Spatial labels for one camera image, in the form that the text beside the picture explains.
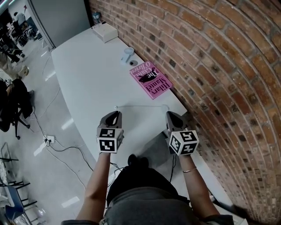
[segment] bracelet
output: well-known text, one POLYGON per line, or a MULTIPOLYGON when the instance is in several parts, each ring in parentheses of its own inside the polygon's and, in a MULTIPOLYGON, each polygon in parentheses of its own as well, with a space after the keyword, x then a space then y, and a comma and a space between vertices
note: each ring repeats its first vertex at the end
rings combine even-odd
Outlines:
POLYGON ((191 170, 188 170, 188 171, 183 171, 183 173, 188 173, 188 172, 194 171, 194 170, 196 170, 196 169, 197 169, 197 167, 195 167, 195 168, 193 168, 193 169, 191 169, 191 170))

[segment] black and white marker cube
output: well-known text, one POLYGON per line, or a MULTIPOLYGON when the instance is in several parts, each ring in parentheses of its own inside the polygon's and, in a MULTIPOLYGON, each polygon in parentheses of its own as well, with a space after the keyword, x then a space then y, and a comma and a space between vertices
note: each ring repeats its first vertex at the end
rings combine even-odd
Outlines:
POLYGON ((97 145, 100 152, 117 153, 123 140, 123 130, 116 128, 97 128, 97 145))
POLYGON ((196 131, 178 131, 171 133, 169 146, 178 156, 192 154, 198 144, 199 139, 196 131))

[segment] electrical outlet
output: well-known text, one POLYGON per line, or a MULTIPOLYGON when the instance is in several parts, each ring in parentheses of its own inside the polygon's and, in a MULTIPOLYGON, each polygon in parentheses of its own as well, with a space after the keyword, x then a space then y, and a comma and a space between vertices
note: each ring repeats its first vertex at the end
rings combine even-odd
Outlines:
POLYGON ((46 138, 48 139, 48 142, 50 143, 53 143, 55 142, 55 138, 54 136, 49 136, 49 135, 46 135, 46 138))

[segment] curved table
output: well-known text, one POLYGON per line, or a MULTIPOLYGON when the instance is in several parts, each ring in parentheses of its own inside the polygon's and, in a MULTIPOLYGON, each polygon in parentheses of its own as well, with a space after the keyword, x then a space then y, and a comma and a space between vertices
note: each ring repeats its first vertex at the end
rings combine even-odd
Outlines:
MULTIPOLYGON (((168 105, 183 115, 184 106, 170 91, 154 100, 129 74, 133 67, 121 65, 128 46, 119 38, 103 43, 91 29, 69 39, 52 51, 54 68, 72 118, 95 160, 98 159, 96 130, 103 116, 115 106, 168 105)), ((143 60, 134 54, 138 64, 143 60)), ((124 140, 111 161, 123 167, 128 156, 139 154, 144 144, 166 129, 165 113, 160 107, 121 107, 124 140)))

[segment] floor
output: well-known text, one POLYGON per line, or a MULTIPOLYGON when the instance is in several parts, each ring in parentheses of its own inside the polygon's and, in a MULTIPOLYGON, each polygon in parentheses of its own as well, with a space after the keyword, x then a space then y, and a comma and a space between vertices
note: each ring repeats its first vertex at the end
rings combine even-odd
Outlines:
MULTIPOLYGON (((42 40, 29 41, 23 48, 26 58, 22 62, 30 69, 23 82, 28 90, 35 91, 34 106, 39 124, 46 135, 55 136, 62 146, 81 146, 85 159, 94 168, 96 161, 84 145, 71 118, 60 91, 50 52, 42 42, 42 40)), ((3 72, 0 73, 0 77, 9 78, 3 72)), ((19 125, 20 140, 15 138, 12 126, 7 133, 0 132, 0 146, 7 143, 11 157, 19 159, 12 164, 17 180, 31 183, 27 187, 28 196, 37 200, 37 206, 45 210, 47 224, 60 224, 63 220, 74 219, 83 203, 83 184, 87 184, 91 170, 79 150, 55 152, 45 147, 42 132, 34 115, 27 122, 31 126, 30 130, 19 125), (77 173, 81 181, 66 164, 77 173)), ((57 150, 64 149, 59 143, 56 141, 53 147, 57 150)), ((3 148, 3 154, 7 153, 7 146, 3 148)), ((160 134, 144 146, 144 155, 153 161, 152 167, 170 179, 172 157, 168 151, 167 154, 161 154, 162 157, 152 160, 155 151, 163 148, 166 148, 166 143, 164 136, 160 134)), ((177 175, 179 172, 180 167, 177 163, 172 183, 181 195, 187 196, 183 177, 177 175)))

